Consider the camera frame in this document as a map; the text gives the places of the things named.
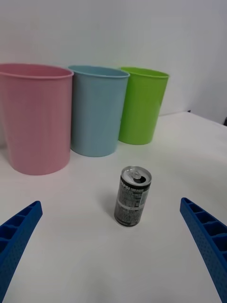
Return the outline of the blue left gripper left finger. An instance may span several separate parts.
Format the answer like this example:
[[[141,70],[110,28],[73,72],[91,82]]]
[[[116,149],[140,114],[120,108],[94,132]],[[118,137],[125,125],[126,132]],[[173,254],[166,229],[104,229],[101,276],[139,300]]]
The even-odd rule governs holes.
[[[0,226],[0,301],[2,302],[28,241],[43,215],[35,201]]]

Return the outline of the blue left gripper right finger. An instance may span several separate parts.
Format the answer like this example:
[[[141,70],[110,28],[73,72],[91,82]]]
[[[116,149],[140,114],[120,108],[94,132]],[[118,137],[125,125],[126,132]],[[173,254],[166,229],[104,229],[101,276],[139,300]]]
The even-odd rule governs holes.
[[[227,227],[186,197],[180,213],[223,303],[227,302]]]

